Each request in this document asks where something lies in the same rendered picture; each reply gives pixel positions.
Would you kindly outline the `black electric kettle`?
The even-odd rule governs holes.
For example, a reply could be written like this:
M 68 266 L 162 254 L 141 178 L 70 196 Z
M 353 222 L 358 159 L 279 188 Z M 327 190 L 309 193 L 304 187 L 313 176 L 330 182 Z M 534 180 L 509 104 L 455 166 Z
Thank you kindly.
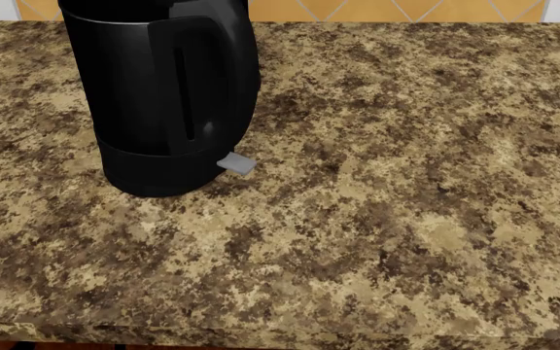
M 227 171 L 261 74 L 248 0 L 58 0 L 105 177 L 169 197 Z

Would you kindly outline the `grey kettle power switch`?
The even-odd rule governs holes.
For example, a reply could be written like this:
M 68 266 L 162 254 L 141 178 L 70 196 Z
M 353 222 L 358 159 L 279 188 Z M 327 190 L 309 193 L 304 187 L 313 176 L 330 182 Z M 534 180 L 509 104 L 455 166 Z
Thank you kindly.
M 255 168 L 257 162 L 254 159 L 230 152 L 222 159 L 219 159 L 217 165 L 227 171 L 246 176 Z

